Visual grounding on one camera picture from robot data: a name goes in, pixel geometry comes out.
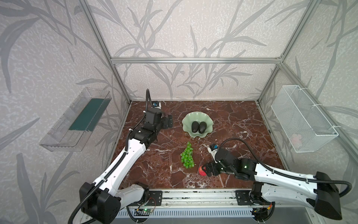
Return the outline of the red fake apple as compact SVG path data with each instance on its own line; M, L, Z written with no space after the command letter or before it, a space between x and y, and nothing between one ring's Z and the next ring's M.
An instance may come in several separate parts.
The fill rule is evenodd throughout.
M198 169L198 174L201 176L207 176L206 172L204 171L203 167L200 166Z

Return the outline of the green fake grape bunch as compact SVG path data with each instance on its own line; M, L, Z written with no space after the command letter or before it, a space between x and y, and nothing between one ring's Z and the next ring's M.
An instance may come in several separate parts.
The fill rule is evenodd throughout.
M181 162L186 169L194 168L195 162L193 159L194 148L190 142L187 143L185 150L180 154Z

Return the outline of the dark fake avocado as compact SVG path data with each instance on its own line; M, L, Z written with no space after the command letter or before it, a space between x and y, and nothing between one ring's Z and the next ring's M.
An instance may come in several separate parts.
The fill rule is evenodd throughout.
M192 122L191 130L193 133L198 132L200 124L197 121Z
M201 123L199 124L198 132L199 132L200 134L205 133L206 129L207 129L207 124L206 124L206 122L204 122L204 121L201 122Z

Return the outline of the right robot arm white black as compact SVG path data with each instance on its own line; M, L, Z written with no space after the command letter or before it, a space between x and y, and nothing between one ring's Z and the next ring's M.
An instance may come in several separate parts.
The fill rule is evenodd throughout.
M254 211L258 222L265 222L276 204L288 203L313 209L332 220L342 220L337 186L322 172L304 175L262 165L248 158L236 158L225 149L210 150L213 162L199 168L201 176L233 175L236 179L252 181L248 193L236 192L239 205L262 205L263 211Z

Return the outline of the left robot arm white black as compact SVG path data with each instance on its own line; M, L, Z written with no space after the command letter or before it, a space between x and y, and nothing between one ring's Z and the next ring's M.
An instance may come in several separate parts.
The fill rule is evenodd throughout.
M110 224L118 212L132 203L145 204L149 200L149 188L135 183L120 190L119 187L138 158L157 140L162 129L172 128L173 118L160 108L149 108L125 140L125 147L111 165L93 183L84 183L79 190L80 204L69 218L72 224L81 211L91 217L89 224L98 221Z

